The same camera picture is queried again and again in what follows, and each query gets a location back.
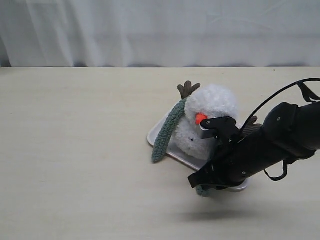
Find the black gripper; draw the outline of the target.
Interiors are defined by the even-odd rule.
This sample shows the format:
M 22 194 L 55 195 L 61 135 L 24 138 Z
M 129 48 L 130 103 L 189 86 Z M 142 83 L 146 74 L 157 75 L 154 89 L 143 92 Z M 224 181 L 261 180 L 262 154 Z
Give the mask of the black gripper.
M 190 187 L 205 190 L 225 190 L 237 187 L 245 180 L 265 170 L 265 139 L 246 137 L 217 153 L 187 179 Z

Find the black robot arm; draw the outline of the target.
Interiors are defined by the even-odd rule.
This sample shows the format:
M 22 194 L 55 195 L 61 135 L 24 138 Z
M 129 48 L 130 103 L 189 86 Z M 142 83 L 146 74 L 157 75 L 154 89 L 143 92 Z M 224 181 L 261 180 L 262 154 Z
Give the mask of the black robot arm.
M 262 126 L 245 136 L 229 116 L 204 120 L 202 137 L 214 138 L 210 157 L 204 166 L 188 177 L 192 188 L 226 189 L 238 187 L 250 177 L 282 162 L 286 177 L 288 165 L 313 157 L 320 149 L 320 104 L 297 106 L 280 103 L 267 115 Z

